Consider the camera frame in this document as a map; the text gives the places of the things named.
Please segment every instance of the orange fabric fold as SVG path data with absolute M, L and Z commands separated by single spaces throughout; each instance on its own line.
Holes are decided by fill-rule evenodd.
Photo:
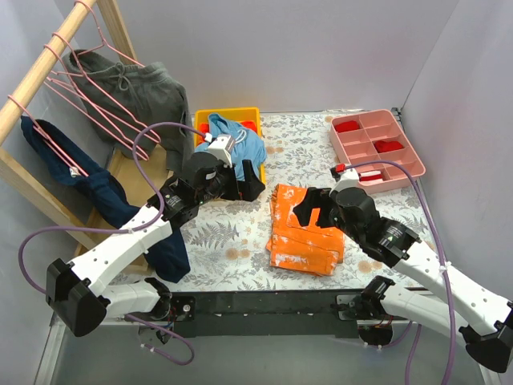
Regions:
M 339 229 L 315 225 L 319 209 L 312 211 L 308 226 L 301 227 L 293 208 L 303 201 L 306 188 L 279 184 L 271 198 L 273 234 L 266 245 L 271 266 L 316 275 L 333 275 L 344 259 L 344 234 Z

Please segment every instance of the yellow bin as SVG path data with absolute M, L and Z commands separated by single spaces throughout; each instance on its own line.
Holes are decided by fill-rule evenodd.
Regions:
M 208 116 L 212 113 L 218 113 L 226 119 L 235 120 L 236 122 L 244 122 L 251 120 L 256 124 L 258 136 L 262 137 L 262 128 L 260 126 L 260 110 L 257 107 L 240 107 L 240 108 L 220 108 L 216 110 L 198 110 L 194 119 L 194 128 L 200 129 L 200 124 L 208 123 Z M 194 135 L 194 146 L 199 144 L 200 138 Z M 265 184 L 264 165 L 260 166 L 260 180 Z

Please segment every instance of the wooden rack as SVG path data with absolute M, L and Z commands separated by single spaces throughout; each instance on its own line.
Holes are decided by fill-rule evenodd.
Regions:
M 125 55 L 137 60 L 134 48 L 131 44 L 127 28 L 119 11 L 116 0 L 83 0 L 88 6 L 93 7 L 98 3 L 98 8 L 112 37 L 115 48 Z M 76 3 L 68 14 L 58 33 L 70 41 L 82 25 L 89 10 L 80 3 Z M 58 37 L 53 37 L 48 45 L 59 55 L 62 55 L 67 47 Z M 119 57 L 121 62 L 129 63 L 125 58 Z M 27 107 L 42 82 L 54 67 L 57 59 L 44 48 L 31 69 L 26 73 L 22 82 L 18 85 L 12 96 L 23 106 Z M 18 122 L 23 110 L 10 99 L 0 110 L 0 145 L 9 135 L 14 125 Z M 153 182 L 159 186 L 168 177 L 165 167 L 165 151 L 157 146 L 151 154 L 148 162 L 141 162 L 144 171 Z M 146 184 L 143 177 L 137 171 L 134 161 L 125 158 L 119 151 L 115 151 L 108 170 L 121 183 L 127 193 L 128 202 L 131 205 L 141 206 L 146 203 L 153 191 Z M 27 170 L 23 168 L 4 148 L 0 148 L 0 177 L 19 191 L 30 203 L 46 214 L 57 225 L 84 226 L 84 224 L 68 210 L 56 197 L 54 197 L 42 184 L 40 184 Z M 87 227 L 108 229 L 110 226 L 93 210 Z M 70 232 L 70 235 L 79 242 L 75 255 L 83 253 L 98 245 L 106 235 Z M 149 268 L 141 256 L 137 258 L 126 270 L 128 273 L 147 274 Z

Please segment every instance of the floral tablecloth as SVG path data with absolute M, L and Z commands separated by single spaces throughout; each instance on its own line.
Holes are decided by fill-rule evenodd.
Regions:
M 268 153 L 266 190 L 252 203 L 214 201 L 201 207 L 197 218 L 182 228 L 192 270 L 178 284 L 168 283 L 172 291 L 355 289 L 366 287 L 376 275 L 404 286 L 418 286 L 368 258 L 349 238 L 344 262 L 333 276 L 315 277 L 269 266 L 265 249 L 271 233 L 269 198 L 279 183 L 333 185 L 329 168 L 338 160 L 329 142 L 329 122 L 333 116 L 345 113 L 261 116 Z M 426 218 L 411 187 L 374 194 L 373 198 L 381 215 L 403 222 L 431 242 Z M 115 283 L 135 279 L 121 274 Z

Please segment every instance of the clothes hanger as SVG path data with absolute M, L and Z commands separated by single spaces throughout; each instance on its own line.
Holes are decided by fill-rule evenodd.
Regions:
M 110 48 L 111 50 L 113 50 L 116 54 L 120 55 L 120 56 L 123 56 L 125 59 L 127 60 L 130 60 L 131 62 L 133 62 L 134 64 L 137 64 L 138 66 L 140 67 L 144 67 L 143 64 L 139 63 L 138 61 L 134 60 L 133 58 L 129 57 L 129 56 L 126 56 L 123 52 L 119 52 L 118 50 L 116 50 L 113 46 L 111 46 L 109 44 L 109 42 L 105 39 L 105 36 L 103 35 L 103 32 L 102 32 L 102 29 L 100 28 L 99 26 L 99 23 L 98 23 L 98 19 L 96 18 L 96 14 L 95 12 L 93 11 L 93 9 L 88 6 L 85 2 L 83 2 L 82 0 L 75 0 L 75 3 L 76 4 L 77 2 L 79 2 L 80 4 L 82 4 L 83 6 L 85 6 L 89 12 L 91 12 L 91 14 L 93 15 L 93 18 L 95 20 L 95 24 L 96 24 L 96 28 L 98 29 L 98 33 L 99 33 L 99 37 L 102 39 L 102 44 L 100 44 L 99 46 L 95 47 L 95 48 L 91 48 L 90 50 L 87 50 L 87 51 L 83 51 L 83 52 L 80 52 L 78 54 L 78 56 L 80 55 L 84 55 L 84 54 L 88 54 L 89 52 L 92 52 L 92 51 L 96 51 L 102 47 L 108 47 Z
M 72 83 L 72 85 L 73 85 L 74 89 L 75 89 L 79 94 L 81 94 L 81 95 L 83 95 L 83 93 L 82 93 L 82 92 L 79 90 L 79 88 L 76 86 L 75 82 L 73 82 L 73 79 L 72 79 L 72 78 L 73 78 L 74 76 L 77 76 L 77 77 L 85 77 L 85 78 L 89 81 L 89 83 L 91 83 L 91 84 L 92 84 L 94 87 L 96 87 L 100 92 L 102 92 L 102 93 L 103 93 L 103 94 L 104 94 L 108 99 L 110 99 L 114 104 L 116 104 L 116 105 L 117 105 L 119 108 L 121 108 L 125 113 L 127 113 L 127 115 L 129 115 L 129 116 L 134 120 L 134 122 L 136 122 L 136 123 L 137 123 L 138 125 L 140 125 L 142 128 L 146 128 L 146 127 L 147 127 L 147 125 L 146 125 L 146 124 L 144 124 L 143 122 L 140 122 L 139 120 L 137 120 L 137 119 L 136 119 L 136 117 L 135 117 L 135 116 L 134 116 L 134 115 L 133 115 L 133 114 L 132 114 L 132 113 L 131 113 L 127 108 L 125 108 L 125 107 L 124 107 L 120 102 L 118 102 L 118 101 L 117 101 L 116 99 L 114 99 L 111 95 L 109 95 L 109 94 L 108 94 L 105 90 L 103 90 L 103 89 L 102 89 L 98 84 L 96 84 L 96 83 L 93 81 L 93 79 L 91 79 L 91 78 L 89 77 L 89 75 L 87 74 L 87 72 L 83 69 L 82 64 L 81 64 L 81 62 L 80 62 L 80 60 L 79 60 L 79 57 L 77 56 L 77 54 L 76 54 L 75 50 L 73 49 L 73 47 L 71 46 L 71 44 L 70 44 L 70 43 L 69 43 L 65 38 L 63 38 L 63 37 L 62 37 L 60 34 L 58 34 L 57 32 L 54 32 L 54 33 L 52 34 L 52 36 L 57 36 L 59 39 L 61 39 L 61 40 L 63 41 L 63 43 L 65 43 L 65 44 L 68 46 L 68 48 L 70 48 L 71 54 L 72 54 L 72 55 L 73 55 L 73 57 L 75 58 L 75 61 L 76 61 L 76 63 L 77 63 L 77 66 L 78 66 L 78 68 L 79 68 L 79 70 L 80 70 L 80 72 L 81 72 L 81 74 L 71 74 L 70 72 L 66 72 L 66 71 L 56 71 L 56 72 L 55 72 L 56 74 L 58 74 L 58 75 L 66 75 L 66 76 L 70 79 L 70 81 L 71 81 L 71 83 Z M 63 64 L 63 67 L 65 68 L 64 63 L 63 63 L 63 61 L 62 61 L 60 58 L 59 58 L 59 61 Z M 151 134 L 152 134 L 152 135 L 154 135 L 154 136 L 158 139 L 158 141 L 159 141 L 159 143 L 160 143 L 160 136 L 159 136 L 156 132 L 153 132 L 153 131 L 151 131 Z
M 53 84 L 56 84 L 62 88 L 64 88 L 65 90 L 71 92 L 73 95 L 79 97 L 80 99 L 84 100 L 84 101 L 87 101 L 87 98 L 79 95 L 75 89 L 69 84 L 69 83 L 66 83 L 66 82 L 63 82 L 62 80 L 59 80 L 59 79 L 54 79 L 54 78 L 51 78 L 49 76 L 46 77 L 46 80 L 48 82 L 52 82 Z M 134 126 L 132 126 L 131 124 L 125 122 L 123 119 L 119 118 L 118 116 L 116 116 L 115 114 L 113 114 L 112 112 L 106 110 L 105 108 L 101 107 L 101 106 L 97 106 L 100 110 L 103 111 L 103 113 L 109 115 L 111 118 L 114 118 L 116 120 L 118 120 L 120 123 L 123 123 L 125 126 L 133 129 L 134 131 L 137 131 L 137 132 L 141 132 L 141 130 L 139 130 L 138 128 L 135 128 Z M 152 142 L 155 142 L 156 144 L 160 143 L 160 141 L 152 136 L 149 136 L 148 134 L 144 134 L 144 136 L 146 136 L 149 140 L 151 140 Z
M 45 44 L 44 46 L 45 48 L 47 48 L 50 52 L 52 52 L 54 54 L 54 56 L 57 58 L 57 60 L 63 65 L 64 67 L 64 62 L 62 60 L 62 58 L 57 55 L 57 53 L 50 47 L 48 46 L 47 44 Z M 73 103 L 71 100 L 69 100 L 66 96 L 64 96 L 62 93 L 60 93 L 59 91 L 57 91 L 55 88 L 53 88 L 52 86 L 50 86 L 50 84 L 48 82 L 44 82 L 46 84 L 47 87 L 49 87 L 52 91 L 54 91 L 55 93 L 57 93 L 57 95 L 59 95 L 60 97 L 62 97 L 63 99 L 65 99 L 69 104 L 71 104 L 73 107 L 75 107 L 76 109 L 78 109 L 80 112 L 82 112 L 85 116 L 87 116 L 89 119 L 91 119 L 93 122 L 95 122 L 96 124 L 98 124 L 98 126 L 100 128 L 102 128 L 107 134 L 109 134 L 110 136 L 112 136 L 114 139 L 116 139 L 118 142 L 120 142 L 124 147 L 126 148 L 129 148 L 131 149 L 133 144 L 134 144 L 134 141 L 131 140 L 130 138 L 126 137 L 123 132 L 107 117 L 107 115 L 105 115 L 105 113 L 100 109 L 99 106 L 97 106 L 92 100 L 90 100 L 89 98 L 87 98 L 87 96 L 82 92 L 80 91 L 80 89 L 77 87 L 77 85 L 75 84 L 75 82 L 73 81 L 73 78 L 68 75 L 68 79 L 70 80 L 70 83 L 71 83 L 71 86 L 75 89 L 75 91 L 77 92 L 77 94 L 84 100 L 86 100 L 120 135 L 117 136 L 114 132 L 112 132 L 111 130 L 107 129 L 105 126 L 103 126 L 100 122 L 98 122 L 97 120 L 95 120 L 92 116 L 90 116 L 89 114 L 87 114 L 86 111 L 84 111 L 82 108 L 80 108 L 78 105 L 76 105 L 75 103 Z M 143 159 L 143 160 L 149 160 L 149 156 L 148 154 L 140 147 L 140 146 L 137 146 L 137 155 L 139 156 L 139 158 Z
M 79 166 L 78 163 L 76 163 L 71 156 L 69 156 L 58 144 L 54 142 L 54 140 L 49 136 L 41 127 L 41 125 L 38 123 L 38 121 L 27 111 L 26 108 L 24 108 L 12 95 L 7 96 L 9 99 L 11 99 L 13 102 L 15 102 L 18 107 L 20 107 L 26 115 L 32 120 L 32 123 L 34 124 L 34 130 L 43 137 L 43 141 L 48 145 L 48 147 L 51 148 L 53 152 L 68 166 L 69 168 L 76 169 L 80 175 L 88 177 L 89 174 L 83 170 Z

